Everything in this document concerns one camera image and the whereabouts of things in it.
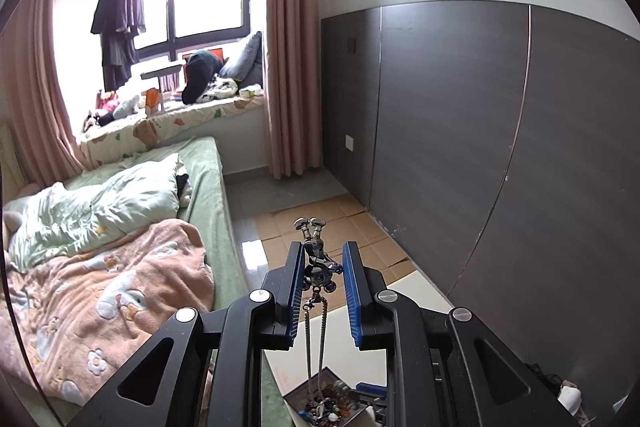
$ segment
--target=cardboard sheet on floor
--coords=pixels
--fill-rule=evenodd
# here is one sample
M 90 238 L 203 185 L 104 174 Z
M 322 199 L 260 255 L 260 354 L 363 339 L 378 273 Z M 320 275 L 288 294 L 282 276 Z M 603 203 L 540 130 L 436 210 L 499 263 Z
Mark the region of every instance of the cardboard sheet on floor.
M 284 266 L 291 241 L 302 240 L 302 233 L 293 228 L 295 220 L 302 216 L 320 217 L 326 221 L 322 229 L 324 251 L 337 263 L 342 264 L 342 245 L 347 241 L 356 241 L 364 266 L 382 272 L 387 285 L 415 270 L 404 250 L 350 194 L 254 216 L 269 269 Z M 346 305 L 342 275 L 335 275 L 334 281 L 338 289 L 331 294 L 322 293 L 327 299 L 329 311 Z M 309 294 L 310 291 L 303 294 L 303 301 Z M 316 306 L 310 316 L 316 317 L 321 313 L 322 307 Z

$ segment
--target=window frame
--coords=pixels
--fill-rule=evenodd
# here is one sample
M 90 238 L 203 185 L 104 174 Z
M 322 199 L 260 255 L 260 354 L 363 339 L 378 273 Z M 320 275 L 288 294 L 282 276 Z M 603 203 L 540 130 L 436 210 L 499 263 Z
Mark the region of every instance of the window frame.
M 242 26 L 239 28 L 226 28 L 183 37 L 175 36 L 175 3 L 174 0 L 167 0 L 166 9 L 166 34 L 165 42 L 151 44 L 138 49 L 140 62 L 158 55 L 169 55 L 169 60 L 177 60 L 178 52 L 182 50 L 192 50 L 205 45 L 217 45 L 224 42 L 233 42 L 251 33 L 251 11 L 250 0 L 242 0 Z

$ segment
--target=curtain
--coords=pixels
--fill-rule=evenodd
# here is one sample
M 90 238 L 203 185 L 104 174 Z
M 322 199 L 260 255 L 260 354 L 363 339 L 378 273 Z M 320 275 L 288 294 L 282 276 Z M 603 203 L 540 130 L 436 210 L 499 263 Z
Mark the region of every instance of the curtain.
M 276 178 L 322 163 L 318 0 L 266 0 L 265 94 Z
M 85 167 L 58 85 L 53 6 L 54 0 L 21 0 L 0 35 L 0 80 L 17 149 L 42 188 Z

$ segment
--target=green bed sheet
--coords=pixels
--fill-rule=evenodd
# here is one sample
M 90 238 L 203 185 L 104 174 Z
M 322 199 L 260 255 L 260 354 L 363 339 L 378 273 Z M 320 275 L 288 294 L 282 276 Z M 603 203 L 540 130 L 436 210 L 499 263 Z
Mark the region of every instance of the green bed sheet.
M 180 154 L 190 176 L 193 196 L 188 208 L 181 209 L 178 217 L 196 226 L 207 249 L 207 264 L 212 269 L 215 281 L 213 309 L 225 308 L 235 299 L 247 293 L 234 239 L 226 202 L 225 185 L 222 178 L 222 163 L 213 138 L 198 138 L 180 142 L 169 147 L 137 153 L 131 158 L 84 172 L 66 182 L 71 190 L 86 185 L 107 181 L 116 172 L 145 161 L 157 161 L 177 152 Z M 15 378 L 10 379 L 22 402 L 41 427 L 57 424 L 46 409 L 38 394 Z M 61 418 L 67 422 L 78 411 L 78 406 L 58 399 L 52 403 Z M 204 415 L 200 422 L 204 425 Z M 289 427 L 292 420 L 282 395 L 269 368 L 266 357 L 262 357 L 262 424 L 265 427 Z

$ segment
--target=pink blanket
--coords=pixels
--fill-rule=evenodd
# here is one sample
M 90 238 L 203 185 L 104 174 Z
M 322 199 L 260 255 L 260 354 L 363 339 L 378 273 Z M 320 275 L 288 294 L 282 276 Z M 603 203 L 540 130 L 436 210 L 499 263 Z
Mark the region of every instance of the pink blanket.
M 214 282 L 204 253 L 193 225 L 167 219 L 27 275 L 9 272 L 12 305 L 44 392 L 84 405 L 178 308 L 210 311 Z M 31 383 L 4 303 L 0 361 Z

